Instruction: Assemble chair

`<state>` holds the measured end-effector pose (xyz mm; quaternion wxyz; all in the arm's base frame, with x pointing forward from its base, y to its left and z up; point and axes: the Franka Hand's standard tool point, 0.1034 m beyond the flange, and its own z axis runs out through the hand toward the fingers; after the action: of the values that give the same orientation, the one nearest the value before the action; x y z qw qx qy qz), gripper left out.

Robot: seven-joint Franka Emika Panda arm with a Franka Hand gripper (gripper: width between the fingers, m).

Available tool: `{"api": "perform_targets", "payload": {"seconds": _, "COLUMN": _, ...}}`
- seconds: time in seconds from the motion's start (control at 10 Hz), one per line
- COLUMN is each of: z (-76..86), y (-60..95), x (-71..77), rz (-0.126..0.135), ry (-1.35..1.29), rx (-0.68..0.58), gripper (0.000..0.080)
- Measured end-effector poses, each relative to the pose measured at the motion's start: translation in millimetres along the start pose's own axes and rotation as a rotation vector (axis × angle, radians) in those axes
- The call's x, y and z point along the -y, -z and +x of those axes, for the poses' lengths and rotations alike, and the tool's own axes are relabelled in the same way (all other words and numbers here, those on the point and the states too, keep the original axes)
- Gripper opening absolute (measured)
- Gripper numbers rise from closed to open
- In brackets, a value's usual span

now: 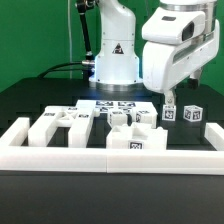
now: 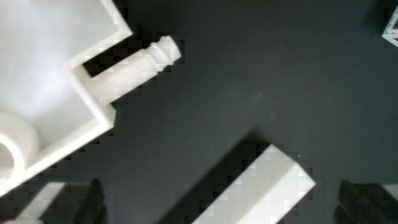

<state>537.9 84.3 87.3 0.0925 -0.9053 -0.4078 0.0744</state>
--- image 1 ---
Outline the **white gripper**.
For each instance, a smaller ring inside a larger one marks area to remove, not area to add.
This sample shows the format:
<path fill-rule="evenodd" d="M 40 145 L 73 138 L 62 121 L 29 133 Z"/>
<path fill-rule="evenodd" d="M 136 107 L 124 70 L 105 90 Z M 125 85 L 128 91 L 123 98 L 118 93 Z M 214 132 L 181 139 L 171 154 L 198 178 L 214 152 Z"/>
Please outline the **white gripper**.
<path fill-rule="evenodd" d="M 157 93 L 164 93 L 165 104 L 174 106 L 176 94 L 172 88 L 189 76 L 188 87 L 199 87 L 203 71 L 201 67 L 217 55 L 219 37 L 220 24 L 216 23 L 214 31 L 199 44 L 193 45 L 192 40 L 177 46 L 147 42 L 142 57 L 145 87 Z"/>

